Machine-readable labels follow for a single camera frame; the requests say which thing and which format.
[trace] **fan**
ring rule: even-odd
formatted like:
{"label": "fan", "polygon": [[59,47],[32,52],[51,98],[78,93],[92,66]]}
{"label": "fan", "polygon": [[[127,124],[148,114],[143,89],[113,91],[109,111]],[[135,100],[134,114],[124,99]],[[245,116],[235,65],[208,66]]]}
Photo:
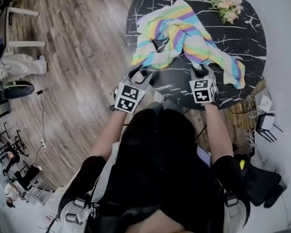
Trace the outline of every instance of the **fan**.
{"label": "fan", "polygon": [[0,174],[0,182],[3,188],[5,188],[8,182],[13,179],[13,176],[14,176],[13,171],[8,171],[6,175],[4,175],[3,172]]}

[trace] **white table leg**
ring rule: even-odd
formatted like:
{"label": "white table leg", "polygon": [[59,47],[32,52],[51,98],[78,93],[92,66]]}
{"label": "white table leg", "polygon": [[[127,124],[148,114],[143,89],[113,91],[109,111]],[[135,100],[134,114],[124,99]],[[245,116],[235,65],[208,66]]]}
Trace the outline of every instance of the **white table leg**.
{"label": "white table leg", "polygon": [[38,16],[40,13],[33,10],[25,10],[25,9],[19,9],[19,8],[13,8],[9,7],[9,12],[19,13],[19,14],[26,14],[31,16]]}
{"label": "white table leg", "polygon": [[47,43],[45,41],[10,41],[7,43],[9,48],[20,47],[44,47]]}

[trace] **round table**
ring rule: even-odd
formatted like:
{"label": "round table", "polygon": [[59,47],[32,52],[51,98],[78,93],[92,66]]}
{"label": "round table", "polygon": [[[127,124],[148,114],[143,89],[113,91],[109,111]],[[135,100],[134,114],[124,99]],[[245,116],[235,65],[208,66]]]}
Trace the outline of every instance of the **round table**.
{"label": "round table", "polygon": [[[137,45],[136,20],[153,10],[172,5],[176,0],[133,0],[126,23],[126,38],[133,54]],[[210,64],[216,75],[219,89],[218,105],[220,109],[230,107],[246,98],[259,82],[266,61],[266,41],[261,21],[247,0],[243,0],[244,10],[234,24],[223,24],[219,14],[212,8],[210,0],[184,0],[194,10],[199,20],[210,33],[216,46],[239,59],[245,65],[245,83],[243,89],[236,89],[231,84],[223,84],[223,70],[216,64]],[[154,41],[160,51],[168,39]],[[153,72],[151,85],[162,95],[184,107],[202,110],[196,104],[189,85],[191,80],[191,62],[182,54],[164,69],[145,67],[141,72],[146,75]]]}

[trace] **black shirt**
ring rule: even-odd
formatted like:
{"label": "black shirt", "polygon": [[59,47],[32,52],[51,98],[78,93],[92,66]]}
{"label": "black shirt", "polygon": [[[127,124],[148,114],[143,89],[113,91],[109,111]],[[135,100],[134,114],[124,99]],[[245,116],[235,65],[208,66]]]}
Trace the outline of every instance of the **black shirt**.
{"label": "black shirt", "polygon": [[[102,200],[127,209],[159,204],[187,231],[209,232],[212,227],[222,232],[224,198],[217,179],[250,211],[240,166],[233,157],[224,156],[209,168],[196,153],[194,134],[193,125],[179,112],[137,113],[123,133]],[[102,157],[87,158],[59,209],[93,189],[104,165]]]}

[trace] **white strap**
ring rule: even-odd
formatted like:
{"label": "white strap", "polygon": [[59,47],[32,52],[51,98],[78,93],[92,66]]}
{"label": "white strap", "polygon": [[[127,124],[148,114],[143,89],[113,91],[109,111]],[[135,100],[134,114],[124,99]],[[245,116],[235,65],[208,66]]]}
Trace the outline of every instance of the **white strap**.
{"label": "white strap", "polygon": [[106,192],[109,176],[111,173],[111,168],[115,164],[118,149],[119,149],[119,142],[113,143],[112,153],[109,159],[107,160],[107,163],[105,164],[105,166],[103,167],[101,171],[96,187],[94,187],[94,194],[92,197],[92,202],[95,202],[95,203],[99,202],[99,200],[101,200],[101,198]]}

